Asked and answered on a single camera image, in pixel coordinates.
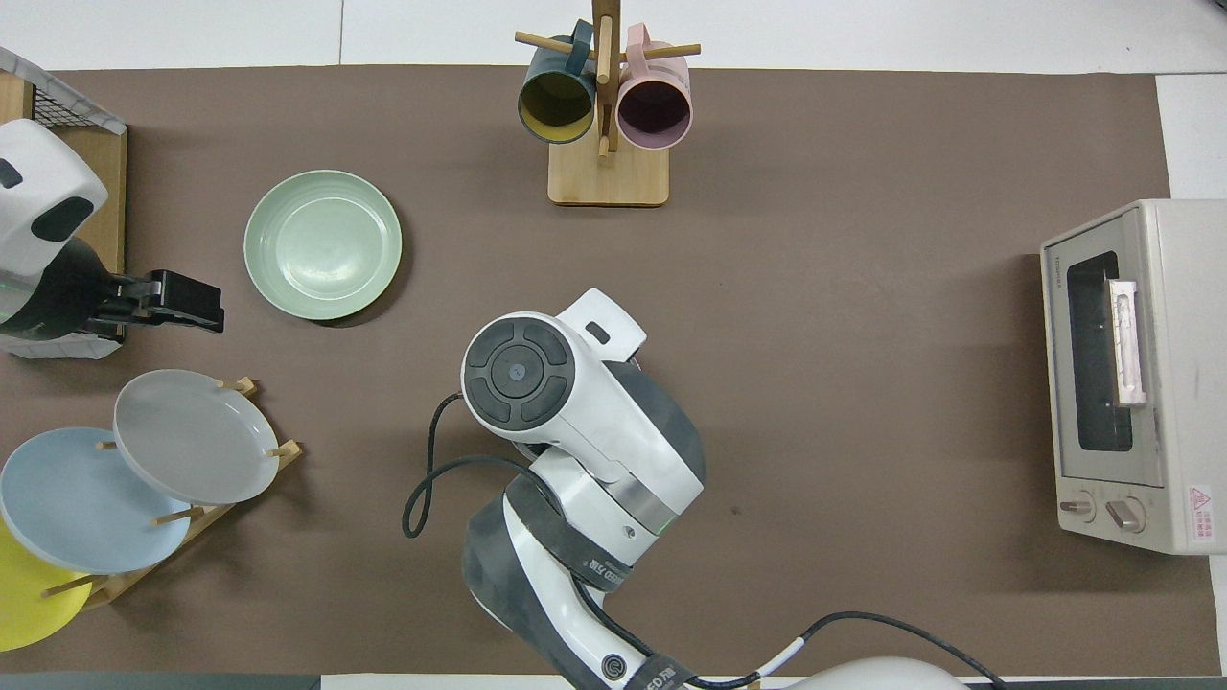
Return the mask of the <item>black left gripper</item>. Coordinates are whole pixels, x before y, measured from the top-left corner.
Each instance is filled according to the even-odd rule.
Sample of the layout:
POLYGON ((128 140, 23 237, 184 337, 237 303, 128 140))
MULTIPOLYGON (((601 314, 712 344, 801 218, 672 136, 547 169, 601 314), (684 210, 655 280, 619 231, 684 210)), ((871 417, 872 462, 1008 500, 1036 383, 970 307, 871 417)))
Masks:
POLYGON ((171 270, 110 275, 110 293, 94 309, 94 322, 109 327, 194 327, 218 334, 225 320, 220 289, 171 270))

